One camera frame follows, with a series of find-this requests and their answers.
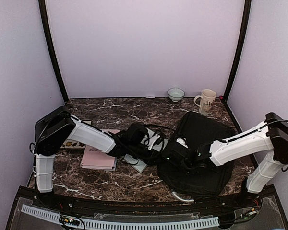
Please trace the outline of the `black student bag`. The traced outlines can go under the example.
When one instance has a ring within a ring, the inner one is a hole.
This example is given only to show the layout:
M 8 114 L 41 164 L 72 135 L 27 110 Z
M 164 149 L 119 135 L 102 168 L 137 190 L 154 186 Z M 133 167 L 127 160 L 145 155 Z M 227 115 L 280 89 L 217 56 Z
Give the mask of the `black student bag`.
M 187 112 L 161 152 L 159 178 L 171 190 L 195 199 L 218 196 L 232 176 L 234 161 L 216 166 L 210 144 L 235 134 L 228 125 Z

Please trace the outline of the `small white bowl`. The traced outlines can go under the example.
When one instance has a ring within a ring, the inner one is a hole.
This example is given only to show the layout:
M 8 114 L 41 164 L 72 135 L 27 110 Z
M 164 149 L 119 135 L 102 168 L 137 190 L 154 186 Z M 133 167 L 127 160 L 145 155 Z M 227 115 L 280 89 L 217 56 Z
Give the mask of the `small white bowl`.
M 173 102 L 178 102 L 185 96 L 184 90 L 180 88 L 171 88 L 168 90 L 168 97 Z

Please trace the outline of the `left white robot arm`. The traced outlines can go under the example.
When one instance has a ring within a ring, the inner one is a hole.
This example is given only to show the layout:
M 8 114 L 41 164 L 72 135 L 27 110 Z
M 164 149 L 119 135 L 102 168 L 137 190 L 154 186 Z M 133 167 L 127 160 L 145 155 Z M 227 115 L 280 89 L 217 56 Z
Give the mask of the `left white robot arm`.
M 80 142 L 100 150 L 111 157 L 129 154 L 147 165 L 155 165 L 167 145 L 162 127 L 150 130 L 151 125 L 132 123 L 127 130 L 106 132 L 72 115 L 64 106 L 57 108 L 35 124 L 35 140 L 29 145 L 35 156 L 35 185 L 40 192 L 39 201 L 48 209 L 58 205 L 53 190 L 53 165 L 57 151 L 66 140 Z

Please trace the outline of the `left black frame post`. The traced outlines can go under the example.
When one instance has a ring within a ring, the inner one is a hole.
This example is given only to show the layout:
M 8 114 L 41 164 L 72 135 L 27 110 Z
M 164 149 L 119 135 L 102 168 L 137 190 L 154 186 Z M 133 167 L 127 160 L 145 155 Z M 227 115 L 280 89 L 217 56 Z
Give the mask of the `left black frame post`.
M 39 5 L 40 17 L 42 21 L 42 26 L 44 30 L 44 36 L 45 36 L 45 40 L 46 40 L 46 44 L 48 48 L 49 57 L 51 60 L 51 64 L 53 67 L 53 71 L 56 77 L 56 81 L 57 81 L 61 96 L 63 98 L 64 103 L 66 104 L 69 101 L 69 97 L 68 97 L 67 90 L 63 82 L 63 77 L 60 71 L 54 43 L 52 40 L 52 34 L 51 34 L 50 24 L 49 24 L 49 19 L 48 19 L 48 12 L 46 8 L 46 1 L 38 0 L 38 5 Z

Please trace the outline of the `black frame post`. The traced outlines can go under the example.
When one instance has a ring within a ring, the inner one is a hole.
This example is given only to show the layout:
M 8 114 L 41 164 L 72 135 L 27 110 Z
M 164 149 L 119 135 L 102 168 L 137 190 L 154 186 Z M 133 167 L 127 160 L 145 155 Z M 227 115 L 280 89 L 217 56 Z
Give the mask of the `black frame post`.
M 241 26 L 240 26 L 240 33 L 239 33 L 239 37 L 238 37 L 238 41 L 237 41 L 237 47 L 236 47 L 236 51 L 235 51 L 235 55 L 234 55 L 234 59 L 233 59 L 233 63 L 232 63 L 232 67 L 230 70 L 230 74 L 228 77 L 228 82 L 225 88 L 225 92 L 223 95 L 223 103 L 226 104 L 233 84 L 234 84 L 234 80 L 238 71 L 238 66 L 240 63 L 240 58 L 242 55 L 242 50 L 243 50 L 243 46 L 244 46 L 244 41 L 245 41 L 245 37 L 246 37 L 246 33 L 247 33 L 247 28 L 248 28 L 248 22 L 249 22 L 249 17 L 250 17 L 250 12 L 251 12 L 251 5 L 252 5 L 252 0 L 245 0 L 244 1 L 244 8 L 243 8 L 243 14 L 242 14 L 242 20 L 241 20 Z
M 51 64 L 53 67 L 53 71 L 56 77 L 56 81 L 57 81 L 61 96 L 63 98 L 64 103 L 66 104 L 69 101 L 69 97 L 68 97 L 67 90 L 63 82 L 63 77 L 60 71 L 54 43 L 52 40 L 52 34 L 51 34 L 50 24 L 49 24 L 49 19 L 48 19 L 48 12 L 46 8 L 46 1 L 38 0 L 38 5 L 39 5 L 40 17 L 42 21 L 42 26 L 44 30 L 44 36 L 45 36 L 45 40 L 46 40 L 46 44 L 48 48 L 49 57 L 51 60 Z

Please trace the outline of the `cream mug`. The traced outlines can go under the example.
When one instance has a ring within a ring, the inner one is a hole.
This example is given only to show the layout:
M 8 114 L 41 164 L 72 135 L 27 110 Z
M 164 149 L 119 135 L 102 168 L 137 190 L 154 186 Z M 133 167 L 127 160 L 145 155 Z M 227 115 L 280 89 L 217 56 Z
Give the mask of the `cream mug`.
M 216 92 L 211 89 L 203 89 L 201 94 L 195 96 L 194 103 L 199 108 L 199 113 L 207 115 L 216 99 Z

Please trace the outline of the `black front table rail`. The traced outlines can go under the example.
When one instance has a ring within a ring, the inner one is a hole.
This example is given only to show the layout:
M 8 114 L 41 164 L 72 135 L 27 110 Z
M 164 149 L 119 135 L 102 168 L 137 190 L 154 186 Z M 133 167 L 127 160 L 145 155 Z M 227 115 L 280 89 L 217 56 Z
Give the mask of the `black front table rail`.
M 263 203 L 262 195 L 255 198 L 242 197 L 241 194 L 218 196 L 194 203 L 186 204 L 180 201 L 166 202 L 122 202 L 94 200 L 76 196 L 52 194 L 51 196 L 37 195 L 34 189 L 20 186 L 14 198 L 10 215 L 20 211 L 20 202 L 24 199 L 29 204 L 48 210 L 63 211 L 67 214 L 91 216 L 94 213 L 118 215 L 178 215 L 199 213 L 200 216 L 224 216 L 239 209 L 260 209 Z

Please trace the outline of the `grey notebook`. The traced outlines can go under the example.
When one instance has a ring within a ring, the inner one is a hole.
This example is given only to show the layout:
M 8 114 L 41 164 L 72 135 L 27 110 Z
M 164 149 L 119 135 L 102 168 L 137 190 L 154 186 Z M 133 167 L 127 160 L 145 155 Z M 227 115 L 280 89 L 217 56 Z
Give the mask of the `grey notebook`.
M 147 166 L 158 164 L 157 162 L 159 161 L 159 157 L 161 156 L 162 150 L 168 143 L 168 139 L 166 139 L 166 137 L 163 134 L 161 134 L 161 130 L 158 129 L 156 131 L 152 131 L 148 129 L 148 134 L 143 138 L 141 143 L 144 144 L 146 147 L 148 147 L 149 159 L 140 160 L 136 159 L 131 155 L 126 154 L 122 160 L 123 163 L 131 165 L 139 173 L 142 173 Z

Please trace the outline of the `pink book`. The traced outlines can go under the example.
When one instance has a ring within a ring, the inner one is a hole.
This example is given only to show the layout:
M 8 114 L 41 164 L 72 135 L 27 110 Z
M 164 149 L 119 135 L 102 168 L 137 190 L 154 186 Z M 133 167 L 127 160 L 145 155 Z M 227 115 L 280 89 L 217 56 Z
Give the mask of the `pink book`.
M 117 158 L 109 156 L 108 153 L 114 148 L 114 140 L 106 133 L 88 134 L 78 142 L 86 145 L 80 166 L 84 169 L 114 171 Z

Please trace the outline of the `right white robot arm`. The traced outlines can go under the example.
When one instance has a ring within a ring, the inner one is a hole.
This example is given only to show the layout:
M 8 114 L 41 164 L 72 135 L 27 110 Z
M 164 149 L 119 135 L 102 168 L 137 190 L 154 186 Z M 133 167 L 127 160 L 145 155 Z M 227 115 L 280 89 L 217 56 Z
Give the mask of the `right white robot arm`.
M 270 112 L 264 121 L 236 134 L 220 122 L 188 112 L 162 151 L 158 173 L 176 191 L 216 196 L 230 180 L 234 161 L 261 151 L 265 158 L 235 198 L 240 208 L 247 207 L 254 194 L 288 165 L 288 120 Z

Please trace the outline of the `right black frame post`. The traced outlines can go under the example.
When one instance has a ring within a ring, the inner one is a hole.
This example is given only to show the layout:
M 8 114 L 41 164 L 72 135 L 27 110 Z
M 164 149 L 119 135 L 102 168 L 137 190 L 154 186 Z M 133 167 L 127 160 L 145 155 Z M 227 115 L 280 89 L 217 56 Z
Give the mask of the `right black frame post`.
M 243 50 L 243 46 L 244 46 L 244 41 L 245 41 L 245 37 L 246 37 L 246 33 L 247 33 L 247 28 L 248 28 L 248 22 L 249 22 L 249 17 L 250 17 L 250 12 L 251 12 L 251 5 L 252 5 L 252 0 L 245 0 L 244 1 L 244 8 L 243 8 L 243 14 L 242 14 L 242 20 L 241 20 L 241 26 L 240 26 L 240 33 L 239 33 L 239 37 L 238 37 L 238 41 L 237 41 L 237 47 L 236 47 L 236 51 L 235 51 L 235 55 L 234 55 L 234 59 L 233 59 L 233 63 L 232 63 L 232 67 L 230 70 L 230 74 L 228 77 L 228 82 L 225 88 L 225 92 L 223 95 L 223 103 L 226 104 L 233 84 L 234 84 L 234 80 L 238 71 L 238 66 L 240 63 L 240 58 L 242 55 L 242 50 Z

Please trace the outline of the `floral placemat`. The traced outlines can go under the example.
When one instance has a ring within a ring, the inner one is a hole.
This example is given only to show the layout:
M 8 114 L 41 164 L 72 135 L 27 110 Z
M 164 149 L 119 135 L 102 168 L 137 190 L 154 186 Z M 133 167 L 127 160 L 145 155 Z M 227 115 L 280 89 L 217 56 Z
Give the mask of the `floral placemat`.
M 62 146 L 60 147 L 60 149 L 62 150 L 68 150 L 68 149 L 77 149 L 77 150 L 81 150 L 81 149 L 85 149 L 86 145 L 79 142 L 79 141 L 74 141 L 74 140 L 65 140 L 64 143 L 62 144 Z

